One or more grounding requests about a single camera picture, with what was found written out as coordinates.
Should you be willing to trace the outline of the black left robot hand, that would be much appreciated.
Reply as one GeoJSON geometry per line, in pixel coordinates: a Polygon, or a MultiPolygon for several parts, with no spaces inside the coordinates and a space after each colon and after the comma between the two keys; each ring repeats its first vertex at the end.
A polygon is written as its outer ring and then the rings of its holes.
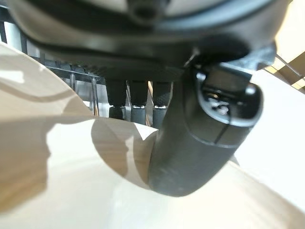
{"type": "Polygon", "coordinates": [[[186,196],[231,158],[264,104],[254,72],[271,65],[286,0],[10,0],[17,26],[52,56],[114,88],[173,84],[148,184],[186,196]]]}

